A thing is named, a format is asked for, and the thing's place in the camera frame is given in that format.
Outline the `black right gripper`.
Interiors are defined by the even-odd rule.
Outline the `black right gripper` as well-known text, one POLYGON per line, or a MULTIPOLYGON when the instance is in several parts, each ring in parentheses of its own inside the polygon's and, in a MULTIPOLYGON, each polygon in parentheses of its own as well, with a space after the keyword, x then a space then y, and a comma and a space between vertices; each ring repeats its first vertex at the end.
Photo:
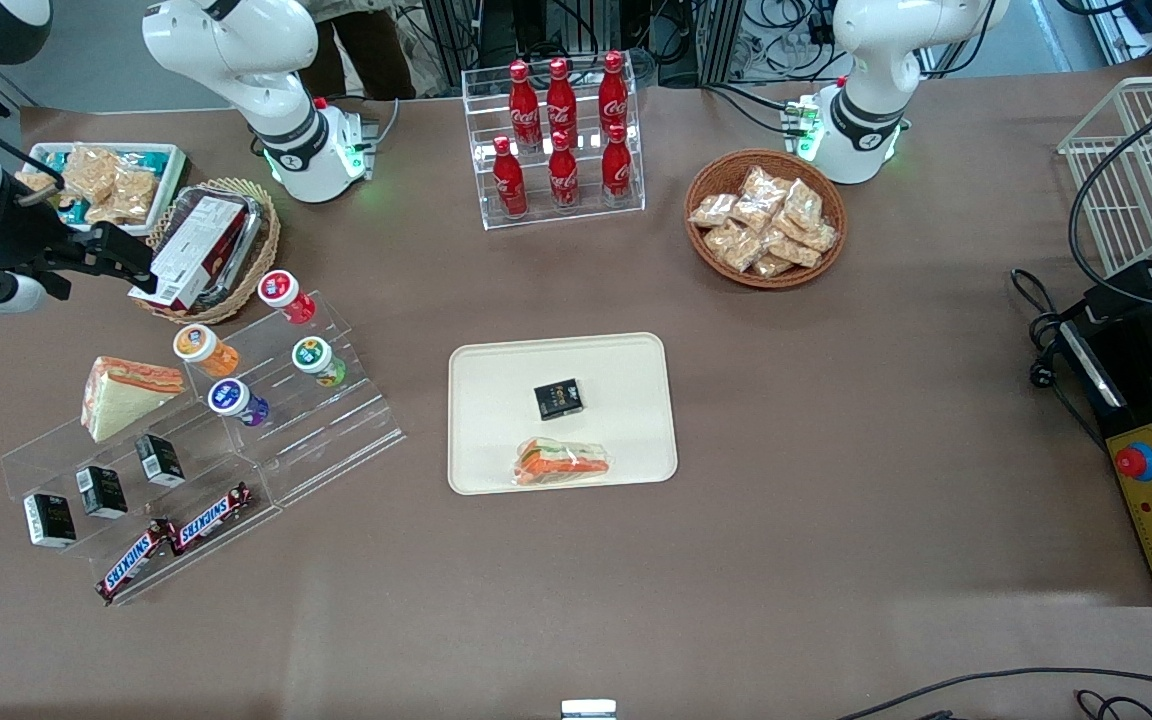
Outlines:
POLYGON ((115 278, 132 291, 156 295, 154 251, 141 238, 118 225, 97 222, 84 232, 83 250, 55 211, 20 205, 17 191, 0 191, 0 301, 26 290, 29 281, 52 300, 69 300, 71 283, 51 262, 60 258, 61 270, 73 270, 83 262, 84 251, 91 258, 88 275, 115 278))

